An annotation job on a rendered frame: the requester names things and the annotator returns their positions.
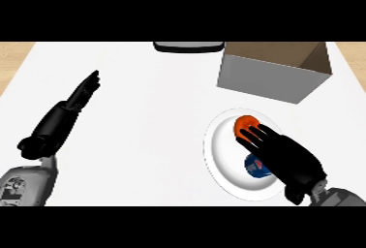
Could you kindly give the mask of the dark grey appliance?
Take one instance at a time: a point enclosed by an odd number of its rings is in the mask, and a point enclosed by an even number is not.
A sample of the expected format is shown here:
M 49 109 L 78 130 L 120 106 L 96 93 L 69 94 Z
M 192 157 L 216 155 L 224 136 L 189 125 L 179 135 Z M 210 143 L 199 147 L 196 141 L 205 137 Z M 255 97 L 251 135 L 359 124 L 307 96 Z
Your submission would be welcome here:
M 223 42 L 154 42 L 157 51 L 173 53 L 217 52 L 224 48 Z

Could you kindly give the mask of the blue can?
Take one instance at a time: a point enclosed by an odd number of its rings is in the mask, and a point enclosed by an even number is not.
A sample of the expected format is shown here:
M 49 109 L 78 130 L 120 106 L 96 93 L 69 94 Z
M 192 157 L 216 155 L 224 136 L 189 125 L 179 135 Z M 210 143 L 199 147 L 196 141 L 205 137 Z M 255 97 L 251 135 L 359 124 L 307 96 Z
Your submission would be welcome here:
M 254 178 L 263 178 L 272 175 L 272 171 L 269 170 L 263 162 L 258 160 L 258 158 L 252 154 L 249 154 L 247 157 L 245 168 L 247 168 L 248 174 Z

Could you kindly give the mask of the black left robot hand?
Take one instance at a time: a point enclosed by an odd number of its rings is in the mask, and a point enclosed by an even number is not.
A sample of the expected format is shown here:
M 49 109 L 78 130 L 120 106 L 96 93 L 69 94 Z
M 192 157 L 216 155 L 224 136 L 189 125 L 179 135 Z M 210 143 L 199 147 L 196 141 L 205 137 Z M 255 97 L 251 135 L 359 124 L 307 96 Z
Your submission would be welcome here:
M 95 91 L 100 87 L 99 71 L 95 71 L 75 87 L 65 101 L 59 101 L 41 118 L 28 138 L 18 144 L 22 157 L 37 160 L 53 156 L 69 136 L 69 132 Z

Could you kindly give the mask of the orange can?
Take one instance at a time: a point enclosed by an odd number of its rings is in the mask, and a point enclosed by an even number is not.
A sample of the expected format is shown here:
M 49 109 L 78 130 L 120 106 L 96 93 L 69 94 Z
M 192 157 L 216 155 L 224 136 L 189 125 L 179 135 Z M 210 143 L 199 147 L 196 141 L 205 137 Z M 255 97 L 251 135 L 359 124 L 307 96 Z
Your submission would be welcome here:
M 241 133 L 241 130 L 245 129 L 249 130 L 249 126 L 257 126 L 260 124 L 258 120 L 251 115 L 244 115 L 236 119 L 235 122 L 235 136 L 241 137 L 244 140 L 247 137 Z

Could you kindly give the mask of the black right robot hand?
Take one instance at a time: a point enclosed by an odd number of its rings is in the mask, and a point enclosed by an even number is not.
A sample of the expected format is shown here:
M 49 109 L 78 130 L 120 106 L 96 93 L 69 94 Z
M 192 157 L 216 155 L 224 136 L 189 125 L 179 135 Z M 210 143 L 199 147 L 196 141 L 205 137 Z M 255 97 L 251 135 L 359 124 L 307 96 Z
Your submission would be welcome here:
M 316 185 L 325 181 L 328 174 L 311 152 L 285 135 L 258 124 L 241 130 L 238 143 L 263 162 L 275 176 L 285 184 L 285 197 L 300 205 L 306 195 L 311 195 Z

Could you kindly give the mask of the grey cardboard box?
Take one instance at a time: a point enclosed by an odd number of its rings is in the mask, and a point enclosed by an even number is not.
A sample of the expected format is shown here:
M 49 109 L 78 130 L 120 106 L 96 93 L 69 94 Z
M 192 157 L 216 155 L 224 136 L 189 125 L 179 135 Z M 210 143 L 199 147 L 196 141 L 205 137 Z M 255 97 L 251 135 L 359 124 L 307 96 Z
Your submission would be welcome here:
M 227 42 L 217 86 L 298 104 L 332 74 L 325 42 Z

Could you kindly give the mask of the white round plate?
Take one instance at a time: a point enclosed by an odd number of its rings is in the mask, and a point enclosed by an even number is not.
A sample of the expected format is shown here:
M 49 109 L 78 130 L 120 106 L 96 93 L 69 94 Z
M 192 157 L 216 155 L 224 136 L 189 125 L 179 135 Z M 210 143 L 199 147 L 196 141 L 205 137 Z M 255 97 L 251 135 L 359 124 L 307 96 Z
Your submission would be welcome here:
M 255 178 L 245 168 L 248 150 L 236 142 L 235 122 L 251 115 L 279 134 L 282 130 L 273 120 L 249 108 L 232 108 L 211 120 L 204 139 L 204 158 L 211 177 L 221 189 L 238 199 L 249 202 L 267 201 L 285 191 L 285 184 L 275 175 Z

